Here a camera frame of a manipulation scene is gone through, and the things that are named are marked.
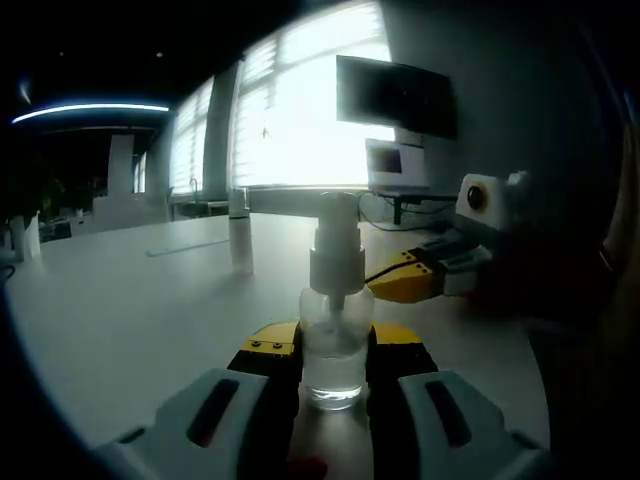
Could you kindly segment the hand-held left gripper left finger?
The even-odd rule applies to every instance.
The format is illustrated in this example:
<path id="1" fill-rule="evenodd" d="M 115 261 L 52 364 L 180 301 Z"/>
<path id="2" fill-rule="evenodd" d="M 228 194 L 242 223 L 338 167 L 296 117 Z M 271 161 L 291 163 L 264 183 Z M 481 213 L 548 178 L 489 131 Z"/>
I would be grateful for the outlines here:
<path id="1" fill-rule="evenodd" d="M 116 479 L 283 479 L 302 374 L 295 322 L 258 330 L 225 368 L 166 400 L 150 424 L 100 446 Z"/>

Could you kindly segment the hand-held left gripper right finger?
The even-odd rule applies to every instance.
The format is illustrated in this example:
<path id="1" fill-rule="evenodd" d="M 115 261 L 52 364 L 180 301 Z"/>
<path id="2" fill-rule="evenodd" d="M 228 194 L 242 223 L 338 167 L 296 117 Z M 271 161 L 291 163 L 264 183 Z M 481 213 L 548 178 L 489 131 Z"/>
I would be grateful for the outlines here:
<path id="1" fill-rule="evenodd" d="M 551 453 L 509 430 L 497 405 L 441 371 L 406 327 L 368 337 L 367 414 L 377 479 L 551 479 Z"/>

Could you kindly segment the person's right hand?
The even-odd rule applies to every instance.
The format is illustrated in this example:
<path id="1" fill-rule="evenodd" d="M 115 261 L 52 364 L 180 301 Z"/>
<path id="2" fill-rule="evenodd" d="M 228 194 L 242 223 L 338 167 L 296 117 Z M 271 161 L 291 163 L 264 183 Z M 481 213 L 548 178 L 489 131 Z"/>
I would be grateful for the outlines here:
<path id="1" fill-rule="evenodd" d="M 538 282 L 551 264 L 543 242 L 510 239 L 477 271 L 477 282 L 466 296 L 470 305 L 490 315 L 526 311 L 539 289 Z"/>

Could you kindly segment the person's left hand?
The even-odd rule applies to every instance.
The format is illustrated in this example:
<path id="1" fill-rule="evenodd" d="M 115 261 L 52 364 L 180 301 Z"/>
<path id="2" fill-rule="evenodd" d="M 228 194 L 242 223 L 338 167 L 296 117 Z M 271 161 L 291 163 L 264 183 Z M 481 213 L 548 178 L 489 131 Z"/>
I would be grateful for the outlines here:
<path id="1" fill-rule="evenodd" d="M 327 472 L 326 462 L 316 456 L 294 458 L 287 462 L 287 478 L 291 480 L 323 480 Z"/>

